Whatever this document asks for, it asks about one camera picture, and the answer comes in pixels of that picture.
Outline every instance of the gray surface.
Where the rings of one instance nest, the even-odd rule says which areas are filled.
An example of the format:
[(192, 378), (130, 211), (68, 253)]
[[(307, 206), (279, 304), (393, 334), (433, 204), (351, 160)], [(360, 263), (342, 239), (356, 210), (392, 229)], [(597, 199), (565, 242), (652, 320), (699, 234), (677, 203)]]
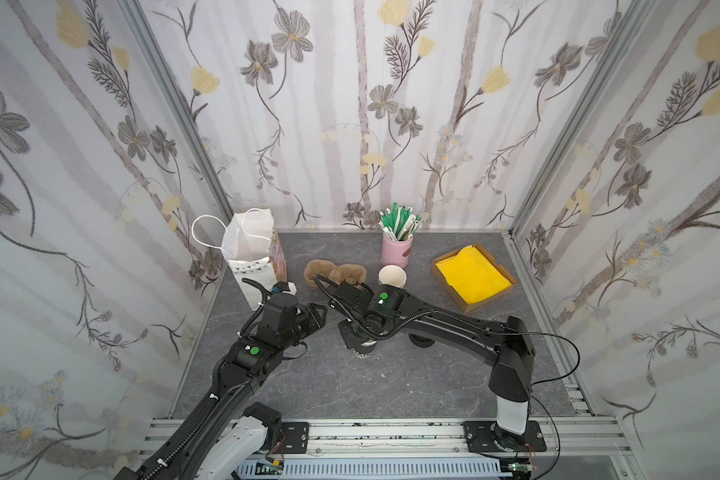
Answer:
[[(361, 264), (368, 270), (368, 283), (378, 285), (381, 235), (375, 232), (341, 234), (280, 234), (288, 263), (288, 279), (296, 283), (300, 302), (326, 298), (303, 279), (304, 267), (315, 258), (334, 264)], [(517, 278), (500, 234), (416, 234), (411, 260), (405, 268), (405, 289), (426, 302), (447, 310), (456, 303), (438, 284), (430, 265), (432, 259), (462, 246), (480, 243)], [(240, 326), (251, 314), (248, 303), (231, 274), (224, 276), (208, 325), (200, 338), (180, 394), (174, 418), (185, 418), (210, 387), (213, 366), (237, 338)], [(514, 315), (525, 321), (528, 331), (539, 331), (538, 322), (521, 284), (505, 296), (470, 312), (477, 318), (504, 320)], [(326, 327), (310, 336), (308, 353), (284, 362), (261, 390), (249, 401), (262, 402), (279, 410), (284, 418), (337, 417), (470, 417), (495, 416), (496, 397), (488, 389), (490, 368), (465, 352), (435, 343), (422, 349), (405, 334), (380, 342), (369, 358), (359, 359), (346, 350), (336, 324), (339, 314), (330, 311)], [(547, 343), (533, 338), (536, 347), (534, 380), (558, 376)], [(296, 356), (303, 347), (296, 347)], [(561, 381), (534, 388), (550, 413), (572, 416)], [(531, 403), (535, 415), (544, 412)]]

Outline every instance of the wall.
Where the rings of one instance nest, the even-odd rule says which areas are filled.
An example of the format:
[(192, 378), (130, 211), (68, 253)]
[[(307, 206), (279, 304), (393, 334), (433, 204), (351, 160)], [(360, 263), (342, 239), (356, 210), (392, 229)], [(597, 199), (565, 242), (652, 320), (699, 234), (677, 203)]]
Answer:
[(192, 170), (114, 2), (0, 2), (0, 478), (112, 478), (166, 414), (220, 273)]
[(298, 228), (508, 227), (627, 4), (141, 1), (232, 206)]
[(658, 3), (517, 239), (649, 478), (720, 478), (720, 2)]

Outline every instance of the cardboard box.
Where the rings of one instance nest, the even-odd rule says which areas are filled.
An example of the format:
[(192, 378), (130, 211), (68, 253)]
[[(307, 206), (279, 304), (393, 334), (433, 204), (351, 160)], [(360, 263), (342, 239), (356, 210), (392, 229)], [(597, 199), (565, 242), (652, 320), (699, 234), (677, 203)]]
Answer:
[(477, 303), (467, 303), (463, 298), (461, 298), (461, 295), (458, 294), (458, 292), (456, 291), (456, 289), (453, 288), (452, 286), (450, 286), (447, 281), (445, 281), (445, 276), (443, 276), (442, 272), (440, 271), (440, 269), (439, 269), (438, 266), (437, 266), (437, 262), (439, 262), (439, 261), (441, 261), (441, 260), (445, 260), (446, 258), (451, 258), (452, 256), (458, 254), (458, 253), (461, 251), (461, 248), (458, 249), (458, 250), (454, 250), (454, 251), (452, 251), (452, 252), (450, 252), (450, 253), (448, 253), (448, 254), (439, 256), (438, 258), (432, 260), (432, 274), (434, 275), (435, 278), (438, 279), (438, 282), (440, 282), (440, 284), (443, 286), (443, 288), (445, 288), (445, 290), (448, 292), (448, 294), (451, 296), (451, 298), (454, 300), (454, 302), (456, 302), (456, 304), (458, 305), (459, 309), (460, 309), (462, 312), (464, 312), (464, 313), (466, 313), (466, 312), (471, 312), (472, 310), (475, 310), (475, 309), (477, 309), (477, 308), (480, 308), (481, 306), (485, 305), (486, 303), (488, 303), (488, 302), (490, 302), (490, 301), (492, 301), (492, 300), (496, 300), (497, 298), (499, 298), (499, 297), (502, 296), (502, 295), (506, 295), (507, 293), (509, 293), (510, 291), (512, 291), (512, 287), (514, 287), (515, 284), (517, 283), (517, 281), (514, 279), (514, 277), (512, 277), (512, 275), (507, 271), (506, 268), (504, 268), (503, 265), (496, 263), (496, 259), (494, 258), (494, 256), (491, 255), (491, 254), (488, 252), (488, 250), (485, 249), (485, 247), (483, 247), (483, 246), (480, 245), (480, 244), (472, 244), (472, 246), (473, 246), (474, 248), (478, 249), (478, 251), (479, 251), (485, 258), (488, 259), (488, 261), (490, 262), (491, 265), (493, 265), (493, 266), (496, 267), (496, 270), (498, 270), (499, 273), (500, 273), (501, 275), (503, 275), (504, 278), (506, 278), (506, 279), (509, 281), (509, 283), (511, 283), (511, 285), (509, 285), (509, 287), (507, 287), (506, 289), (502, 290), (501, 292), (499, 292), (499, 293), (497, 293), (497, 294), (495, 294), (495, 295), (492, 295), (492, 296), (490, 296), (489, 298), (487, 298), (487, 299), (485, 299), (485, 300), (482, 300), (481, 302), (477, 302)]

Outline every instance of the gift bag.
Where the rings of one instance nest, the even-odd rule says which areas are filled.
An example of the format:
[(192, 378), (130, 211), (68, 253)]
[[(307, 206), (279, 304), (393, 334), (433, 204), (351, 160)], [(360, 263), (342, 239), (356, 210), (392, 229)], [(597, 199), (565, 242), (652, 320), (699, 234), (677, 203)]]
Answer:
[(192, 238), (201, 245), (221, 250), (251, 310), (256, 310), (262, 301), (262, 294), (257, 288), (243, 283), (243, 278), (255, 280), (267, 289), (271, 289), (275, 283), (287, 281), (286, 257), (282, 253), (272, 212), (269, 208), (251, 208), (244, 214), (233, 216), (232, 222), (224, 225), (221, 246), (204, 244), (195, 236), (195, 223), (204, 216), (224, 225), (215, 216), (198, 216), (192, 222)]

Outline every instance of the stack of yellow napkins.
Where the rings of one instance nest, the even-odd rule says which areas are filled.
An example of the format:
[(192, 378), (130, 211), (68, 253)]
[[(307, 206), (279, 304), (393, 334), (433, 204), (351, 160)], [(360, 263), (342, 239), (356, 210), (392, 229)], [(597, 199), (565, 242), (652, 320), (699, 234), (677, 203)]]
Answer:
[(472, 245), (465, 246), (458, 254), (440, 260), (435, 265), (446, 282), (467, 303), (481, 302), (512, 285), (480, 250)]

